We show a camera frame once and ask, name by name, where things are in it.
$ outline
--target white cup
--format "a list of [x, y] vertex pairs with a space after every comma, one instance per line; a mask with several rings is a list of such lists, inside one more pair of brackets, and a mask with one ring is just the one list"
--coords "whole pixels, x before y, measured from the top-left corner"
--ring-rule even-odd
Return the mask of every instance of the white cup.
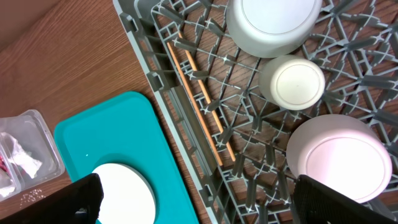
[[245, 52], [264, 58], [288, 54], [310, 34], [322, 0], [229, 0], [229, 34]]
[[305, 174], [358, 203], [378, 196], [392, 174], [379, 138], [369, 126], [345, 115], [303, 123], [289, 139], [286, 155], [294, 176]]
[[288, 110], [314, 105], [325, 89], [325, 77], [315, 63], [294, 55], [268, 62], [259, 77], [261, 94], [271, 103]]

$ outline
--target wooden table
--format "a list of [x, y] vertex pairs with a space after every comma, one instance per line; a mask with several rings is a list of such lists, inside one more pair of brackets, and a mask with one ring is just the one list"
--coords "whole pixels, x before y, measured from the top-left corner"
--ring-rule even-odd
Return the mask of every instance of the wooden table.
[[[210, 223], [152, 90], [110, 0], [62, 0], [0, 52], [0, 117], [39, 110], [51, 131], [62, 120], [125, 91], [151, 100], [202, 223]], [[59, 178], [0, 203], [0, 218], [68, 185]], [[383, 195], [383, 201], [396, 197]]]

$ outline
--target teal cutting board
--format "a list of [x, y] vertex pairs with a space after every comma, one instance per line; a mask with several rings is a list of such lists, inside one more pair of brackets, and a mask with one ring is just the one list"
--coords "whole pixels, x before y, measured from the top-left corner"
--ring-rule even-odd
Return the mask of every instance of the teal cutting board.
[[156, 224], [198, 223], [152, 105], [140, 93], [123, 93], [62, 121], [55, 142], [72, 182], [101, 164], [126, 164], [152, 187]]

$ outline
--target plastic container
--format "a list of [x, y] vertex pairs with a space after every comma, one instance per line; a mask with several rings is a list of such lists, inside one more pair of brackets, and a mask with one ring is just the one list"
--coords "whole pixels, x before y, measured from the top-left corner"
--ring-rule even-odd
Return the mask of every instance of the plastic container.
[[264, 66], [259, 77], [259, 89], [271, 103], [288, 110], [304, 110], [321, 98], [325, 77], [315, 63], [298, 56], [284, 55]]
[[322, 0], [230, 0], [226, 23], [232, 39], [245, 52], [279, 57], [304, 43], [321, 6]]
[[42, 115], [36, 110], [29, 110], [20, 116], [0, 118], [0, 133], [8, 133], [18, 140], [26, 153], [42, 162], [34, 178], [21, 167], [12, 163], [12, 144], [0, 137], [0, 154], [4, 158], [8, 174], [16, 185], [15, 191], [7, 197], [0, 196], [0, 201], [19, 192], [44, 183], [63, 174], [65, 166], [60, 157], [53, 137]]
[[308, 175], [358, 203], [378, 196], [392, 174], [388, 152], [369, 126], [340, 114], [302, 124], [286, 153], [294, 176]]

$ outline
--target clear plastic container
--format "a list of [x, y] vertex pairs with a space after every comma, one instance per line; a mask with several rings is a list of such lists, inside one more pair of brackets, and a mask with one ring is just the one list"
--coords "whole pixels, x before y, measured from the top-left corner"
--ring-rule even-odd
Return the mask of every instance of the clear plastic container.
[[29, 110], [20, 116], [0, 118], [0, 133], [8, 133], [18, 140], [30, 157], [42, 162], [34, 178], [21, 167], [12, 163], [12, 144], [0, 135], [0, 155], [8, 169], [9, 177], [16, 189], [6, 197], [0, 195], [0, 201], [19, 192], [44, 183], [63, 174], [65, 166], [58, 148], [42, 115], [37, 110]]

